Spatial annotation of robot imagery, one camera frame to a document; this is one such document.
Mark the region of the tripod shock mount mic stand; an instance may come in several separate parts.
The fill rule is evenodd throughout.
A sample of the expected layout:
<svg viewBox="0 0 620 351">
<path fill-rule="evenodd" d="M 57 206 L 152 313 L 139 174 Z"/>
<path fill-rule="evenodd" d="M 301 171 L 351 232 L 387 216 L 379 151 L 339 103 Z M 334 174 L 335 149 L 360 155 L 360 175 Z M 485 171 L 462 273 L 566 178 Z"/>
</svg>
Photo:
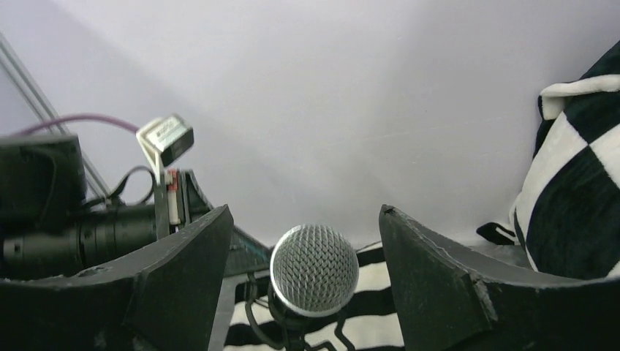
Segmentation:
<svg viewBox="0 0 620 351">
<path fill-rule="evenodd" d="M 249 286 L 244 306 L 251 330 L 260 341 L 275 350 L 335 350 L 333 342 L 324 340 L 310 344 L 306 335 L 314 322 L 334 318 L 334 336 L 354 350 L 352 341 L 344 335 L 347 305 L 358 283 L 359 268 L 351 270 L 301 270 L 285 273 L 273 271 L 267 288 L 267 310 L 280 327 L 281 339 L 276 340 L 261 329 L 252 306 L 259 300 L 259 283 L 253 273 L 248 273 Z"/>
</svg>

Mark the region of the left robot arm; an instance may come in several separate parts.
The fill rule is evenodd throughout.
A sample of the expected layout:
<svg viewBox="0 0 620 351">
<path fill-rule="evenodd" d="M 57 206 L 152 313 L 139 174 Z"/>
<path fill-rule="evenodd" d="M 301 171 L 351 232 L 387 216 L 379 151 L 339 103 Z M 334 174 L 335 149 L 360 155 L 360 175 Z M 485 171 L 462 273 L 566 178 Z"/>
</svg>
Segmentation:
<svg viewBox="0 0 620 351">
<path fill-rule="evenodd" d="M 191 170 L 151 176 L 135 204 L 121 195 L 86 197 L 76 135 L 1 139 L 1 276 L 71 276 L 188 227 L 213 210 Z"/>
</svg>

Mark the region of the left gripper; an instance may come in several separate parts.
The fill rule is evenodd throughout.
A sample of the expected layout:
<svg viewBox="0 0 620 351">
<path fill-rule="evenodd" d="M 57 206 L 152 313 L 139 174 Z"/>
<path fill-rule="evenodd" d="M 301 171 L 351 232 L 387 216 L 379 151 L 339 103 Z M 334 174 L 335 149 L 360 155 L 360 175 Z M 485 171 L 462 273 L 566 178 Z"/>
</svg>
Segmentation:
<svg viewBox="0 0 620 351">
<path fill-rule="evenodd" d="M 162 171 L 154 186 L 154 205 L 161 238 L 168 229 L 181 230 L 215 209 L 200 189 L 192 170 Z M 238 226 L 232 229 L 225 276 L 240 276 L 249 272 L 266 271 L 271 250 Z"/>
</svg>

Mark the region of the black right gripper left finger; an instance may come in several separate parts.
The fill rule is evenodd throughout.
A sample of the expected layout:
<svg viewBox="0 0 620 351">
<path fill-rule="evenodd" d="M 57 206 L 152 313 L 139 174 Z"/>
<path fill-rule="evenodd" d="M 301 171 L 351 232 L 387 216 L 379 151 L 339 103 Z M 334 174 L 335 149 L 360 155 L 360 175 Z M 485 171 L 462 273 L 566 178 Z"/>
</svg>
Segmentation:
<svg viewBox="0 0 620 351">
<path fill-rule="evenodd" d="M 234 227 L 227 205 L 74 276 L 1 281 L 3 350 L 206 350 Z"/>
</svg>

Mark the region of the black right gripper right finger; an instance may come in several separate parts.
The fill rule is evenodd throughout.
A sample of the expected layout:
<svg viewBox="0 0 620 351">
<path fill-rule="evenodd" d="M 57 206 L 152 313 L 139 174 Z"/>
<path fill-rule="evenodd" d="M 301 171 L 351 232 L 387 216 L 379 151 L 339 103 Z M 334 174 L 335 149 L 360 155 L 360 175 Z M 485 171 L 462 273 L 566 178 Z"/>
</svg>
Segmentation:
<svg viewBox="0 0 620 351">
<path fill-rule="evenodd" d="M 619 280 L 531 271 L 391 205 L 379 231 L 407 350 L 617 350 Z"/>
</svg>

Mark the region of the black glitter microphone silver head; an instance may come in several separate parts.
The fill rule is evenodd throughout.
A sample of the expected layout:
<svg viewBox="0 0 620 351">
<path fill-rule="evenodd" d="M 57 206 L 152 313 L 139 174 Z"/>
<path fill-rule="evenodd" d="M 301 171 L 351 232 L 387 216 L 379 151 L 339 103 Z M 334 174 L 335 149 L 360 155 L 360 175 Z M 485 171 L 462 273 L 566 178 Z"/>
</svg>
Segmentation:
<svg viewBox="0 0 620 351">
<path fill-rule="evenodd" d="M 355 248 L 339 231 L 323 224 L 289 229 L 271 253 L 274 294 L 303 317 L 327 317 L 342 310 L 355 293 L 359 270 Z"/>
</svg>

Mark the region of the black white checkered pillow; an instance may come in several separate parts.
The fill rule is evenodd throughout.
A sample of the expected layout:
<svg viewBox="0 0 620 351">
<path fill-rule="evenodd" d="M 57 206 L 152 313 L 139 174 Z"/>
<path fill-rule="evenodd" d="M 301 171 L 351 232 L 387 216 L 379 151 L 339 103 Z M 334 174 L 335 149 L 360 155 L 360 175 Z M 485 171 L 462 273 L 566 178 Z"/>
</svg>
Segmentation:
<svg viewBox="0 0 620 351">
<path fill-rule="evenodd" d="M 478 235 L 518 245 L 534 271 L 619 276 L 619 46 L 579 79 L 544 88 L 532 163 L 508 214 Z"/>
</svg>

